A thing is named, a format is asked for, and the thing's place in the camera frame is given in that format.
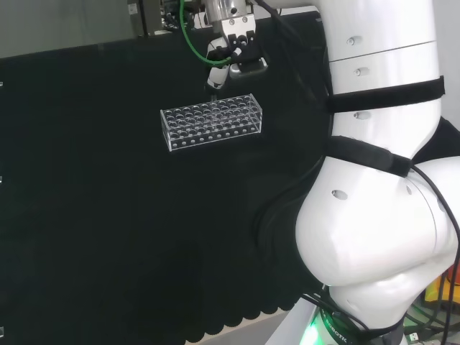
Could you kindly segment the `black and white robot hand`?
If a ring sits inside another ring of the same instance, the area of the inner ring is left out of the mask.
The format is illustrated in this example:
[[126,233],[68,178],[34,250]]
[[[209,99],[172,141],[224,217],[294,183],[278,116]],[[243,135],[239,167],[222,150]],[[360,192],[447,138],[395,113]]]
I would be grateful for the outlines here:
[[218,37],[209,42],[206,58],[217,64],[208,69],[205,89],[215,100],[227,83],[261,76],[268,62],[256,38],[254,15],[217,20],[212,27]]

